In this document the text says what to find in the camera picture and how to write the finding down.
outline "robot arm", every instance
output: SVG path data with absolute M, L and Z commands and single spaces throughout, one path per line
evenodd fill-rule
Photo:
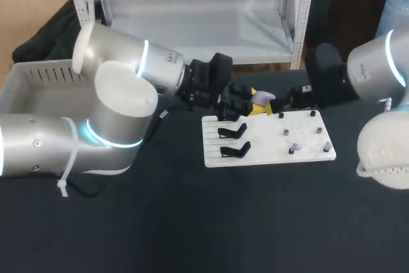
M 92 110 L 78 118 L 1 115 L 0 175 L 120 174 L 137 155 L 158 97 L 218 108 L 233 66 L 222 54 L 185 65 L 178 52 L 99 24 L 83 27 L 72 63 L 94 89 Z
M 291 89 L 286 98 L 272 102 L 274 112 L 286 105 L 304 109 L 332 107 L 362 99 L 377 102 L 399 97 L 409 78 L 409 27 L 391 31 L 357 47 L 343 63 L 337 49 L 323 44 L 307 55 L 309 85 Z M 406 92 L 401 104 L 409 103 Z
M 395 29 L 350 54 L 343 63 L 335 47 L 313 49 L 306 61 L 310 85 L 293 88 L 286 98 L 271 101 L 279 112 L 285 105 L 321 108 L 362 99 L 377 102 L 402 97 L 398 108 L 382 113 L 362 129 L 357 143 L 360 176 L 387 187 L 409 189 L 409 27 Z

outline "table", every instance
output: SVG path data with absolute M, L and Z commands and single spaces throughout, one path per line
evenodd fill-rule
M 283 95 L 307 77 L 236 81 Z M 206 169 L 201 117 L 211 111 L 198 109 L 169 114 L 95 199 L 63 199 L 50 181 L 0 181 L 0 271 L 407 272 L 409 192 L 355 171 L 359 131 L 382 109 L 322 111 L 330 162 Z

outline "slotted board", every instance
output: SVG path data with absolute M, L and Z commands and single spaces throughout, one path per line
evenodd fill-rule
M 219 137 L 219 128 L 237 131 L 242 123 L 247 124 L 247 130 L 239 140 Z M 316 132 L 318 127 L 322 128 L 321 134 Z M 202 119 L 202 128 L 204 164 L 208 168 L 328 161 L 337 155 L 334 148 L 324 152 L 325 143 L 331 140 L 319 111 L 315 116 L 311 116 L 310 111 L 286 112 L 283 119 L 278 114 L 242 116 L 236 123 L 206 116 Z M 284 129 L 289 130 L 288 136 L 284 135 Z M 251 149 L 242 159 L 220 154 L 222 146 L 240 149 L 247 141 Z M 293 143 L 301 144 L 302 149 L 290 155 L 288 151 Z

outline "white shelf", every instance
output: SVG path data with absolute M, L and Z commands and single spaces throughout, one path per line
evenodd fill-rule
M 115 17 L 111 27 L 174 49 L 185 56 L 186 64 L 209 61 L 216 52 L 231 56 L 234 64 L 291 62 L 279 13 L 267 9 L 124 14 Z

